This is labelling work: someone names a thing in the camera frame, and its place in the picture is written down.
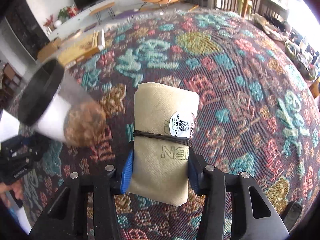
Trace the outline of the clear jar with black lid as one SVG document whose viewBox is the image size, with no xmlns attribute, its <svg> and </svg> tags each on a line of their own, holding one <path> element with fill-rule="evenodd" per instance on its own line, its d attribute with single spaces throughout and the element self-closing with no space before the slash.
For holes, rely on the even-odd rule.
<svg viewBox="0 0 320 240">
<path fill-rule="evenodd" d="M 104 135 L 106 113 L 57 59 L 31 77 L 18 101 L 18 120 L 69 146 L 92 146 Z"/>
</svg>

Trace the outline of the beige cloth with band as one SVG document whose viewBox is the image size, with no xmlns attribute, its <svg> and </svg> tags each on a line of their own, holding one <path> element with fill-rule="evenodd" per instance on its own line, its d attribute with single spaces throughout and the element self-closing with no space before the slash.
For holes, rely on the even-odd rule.
<svg viewBox="0 0 320 240">
<path fill-rule="evenodd" d="M 195 92 L 155 82 L 135 92 L 133 174 L 129 192 L 181 206 L 188 199 L 189 146 L 176 139 L 192 139 L 200 98 Z"/>
</svg>

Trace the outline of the smartphone at table edge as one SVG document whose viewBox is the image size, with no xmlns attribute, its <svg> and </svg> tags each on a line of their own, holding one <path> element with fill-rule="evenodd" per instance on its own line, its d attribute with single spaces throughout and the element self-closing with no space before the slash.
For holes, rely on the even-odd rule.
<svg viewBox="0 0 320 240">
<path fill-rule="evenodd" d="M 281 214 L 281 219 L 286 226 L 288 232 L 290 232 L 297 220 L 299 219 L 301 213 L 302 213 L 302 206 L 297 201 L 290 202 L 283 213 Z"/>
</svg>

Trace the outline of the wooden dining chair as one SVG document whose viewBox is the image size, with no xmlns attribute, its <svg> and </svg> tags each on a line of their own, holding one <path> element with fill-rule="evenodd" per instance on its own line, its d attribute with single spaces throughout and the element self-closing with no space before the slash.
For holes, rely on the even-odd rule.
<svg viewBox="0 0 320 240">
<path fill-rule="evenodd" d="M 14 95 L 21 81 L 21 76 L 15 72 L 9 63 L 6 63 L 3 67 L 3 77 L 1 83 L 2 89 L 10 95 Z"/>
</svg>

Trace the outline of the patterned woven table cloth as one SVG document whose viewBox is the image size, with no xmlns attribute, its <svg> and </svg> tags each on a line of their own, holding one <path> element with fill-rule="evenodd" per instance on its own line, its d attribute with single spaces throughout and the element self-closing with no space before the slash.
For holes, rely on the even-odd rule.
<svg viewBox="0 0 320 240">
<path fill-rule="evenodd" d="M 224 173 L 248 172 L 278 215 L 302 213 L 287 239 L 319 239 L 319 109 L 293 62 L 232 12 L 144 15 L 105 31 L 106 48 L 65 68 L 106 113 L 97 143 L 45 136 L 45 153 L 24 178 L 32 225 L 69 176 L 99 175 L 135 135 L 138 86 L 155 82 L 199 95 L 192 139 L 173 138 Z M 129 192 L 114 197 L 121 239 L 197 239 L 205 197 L 188 179 L 181 206 Z"/>
</svg>

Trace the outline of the brown cardboard box on floor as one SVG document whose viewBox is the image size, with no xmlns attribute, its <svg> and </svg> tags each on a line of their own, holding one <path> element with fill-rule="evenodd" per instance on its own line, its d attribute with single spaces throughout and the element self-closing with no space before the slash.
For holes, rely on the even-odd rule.
<svg viewBox="0 0 320 240">
<path fill-rule="evenodd" d="M 59 49 L 61 43 L 62 43 L 62 40 L 59 37 L 49 42 L 38 52 L 37 60 L 39 62 L 43 62 L 44 60 L 46 60 L 48 57 L 50 57 L 53 53 L 55 53 Z"/>
</svg>

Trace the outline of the yellow flat cardboard box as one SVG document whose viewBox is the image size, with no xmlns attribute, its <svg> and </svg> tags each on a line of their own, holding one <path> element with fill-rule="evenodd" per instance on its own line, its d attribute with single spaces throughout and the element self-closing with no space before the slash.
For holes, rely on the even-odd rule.
<svg viewBox="0 0 320 240">
<path fill-rule="evenodd" d="M 65 68 L 68 68 L 93 56 L 96 53 L 99 53 L 105 48 L 104 30 L 95 31 L 94 33 L 87 35 L 82 40 L 75 42 L 69 48 L 62 51 L 58 55 L 57 60 Z"/>
</svg>

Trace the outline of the red flower vase arrangement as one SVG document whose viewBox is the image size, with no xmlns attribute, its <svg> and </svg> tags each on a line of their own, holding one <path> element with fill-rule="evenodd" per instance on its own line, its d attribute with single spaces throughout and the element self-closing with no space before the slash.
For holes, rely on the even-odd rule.
<svg viewBox="0 0 320 240">
<path fill-rule="evenodd" d="M 54 27 L 54 16 L 53 14 L 51 14 L 45 21 L 45 23 L 43 24 L 43 26 L 47 29 L 48 32 L 52 32 L 55 30 Z"/>
</svg>

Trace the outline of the black display cabinet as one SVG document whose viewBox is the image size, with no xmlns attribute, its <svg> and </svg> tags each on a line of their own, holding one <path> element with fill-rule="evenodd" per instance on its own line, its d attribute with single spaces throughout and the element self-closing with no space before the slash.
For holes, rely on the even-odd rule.
<svg viewBox="0 0 320 240">
<path fill-rule="evenodd" d="M 37 59 L 38 52 L 49 43 L 26 0 L 14 0 L 5 14 L 13 32 L 32 56 Z"/>
</svg>

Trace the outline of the green plant with red decoration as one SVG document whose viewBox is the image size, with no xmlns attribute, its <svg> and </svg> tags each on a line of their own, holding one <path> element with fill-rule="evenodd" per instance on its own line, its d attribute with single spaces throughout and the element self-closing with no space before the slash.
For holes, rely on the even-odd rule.
<svg viewBox="0 0 320 240">
<path fill-rule="evenodd" d="M 73 18 L 75 15 L 77 15 L 79 12 L 78 8 L 76 6 L 67 6 L 62 8 L 58 15 L 57 19 L 60 20 L 62 23 L 66 22 L 67 20 Z"/>
</svg>

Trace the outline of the small wooden bench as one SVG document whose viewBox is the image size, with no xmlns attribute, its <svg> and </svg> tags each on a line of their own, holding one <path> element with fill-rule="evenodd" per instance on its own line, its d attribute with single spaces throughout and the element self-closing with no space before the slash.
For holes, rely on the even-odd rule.
<svg viewBox="0 0 320 240">
<path fill-rule="evenodd" d="M 108 3 L 106 5 L 103 5 L 102 7 L 98 7 L 97 9 L 94 9 L 93 11 L 91 11 L 89 13 L 90 16 L 92 15 L 95 15 L 96 16 L 96 19 L 98 21 L 99 24 L 102 23 L 102 17 L 101 17 L 101 13 L 105 10 L 107 10 L 110 18 L 114 19 L 115 18 L 115 13 L 114 13 L 114 10 L 113 10 L 113 7 L 116 5 L 115 2 L 111 2 L 111 3 Z"/>
</svg>

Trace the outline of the white tv cabinet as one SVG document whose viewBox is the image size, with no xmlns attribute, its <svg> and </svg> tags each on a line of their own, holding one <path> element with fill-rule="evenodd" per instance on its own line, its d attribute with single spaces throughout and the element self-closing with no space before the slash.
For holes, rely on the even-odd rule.
<svg viewBox="0 0 320 240">
<path fill-rule="evenodd" d="M 65 23 L 61 24 L 57 29 L 52 31 L 48 35 L 48 39 L 53 41 L 57 37 L 64 39 L 69 36 L 71 33 L 75 32 L 78 29 L 84 30 L 87 26 L 98 23 L 96 16 L 90 16 L 89 13 L 98 7 L 102 7 L 108 3 L 115 2 L 116 5 L 113 7 L 115 15 L 121 14 L 122 12 L 138 9 L 143 1 L 141 0 L 102 0 L 101 2 L 93 5 L 92 7 L 88 7 L 87 9 L 79 12 L 73 18 L 67 20 Z M 101 13 L 102 22 L 111 20 L 107 10 Z"/>
</svg>

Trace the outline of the wooden railing furniture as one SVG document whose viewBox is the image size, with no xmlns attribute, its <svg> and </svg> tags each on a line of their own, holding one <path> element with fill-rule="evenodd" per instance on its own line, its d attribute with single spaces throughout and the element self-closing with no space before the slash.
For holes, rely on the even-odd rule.
<svg viewBox="0 0 320 240">
<path fill-rule="evenodd" d="M 249 19 L 252 14 L 268 15 L 280 21 L 287 20 L 289 10 L 279 0 L 214 0 L 214 8 L 238 13 Z"/>
</svg>

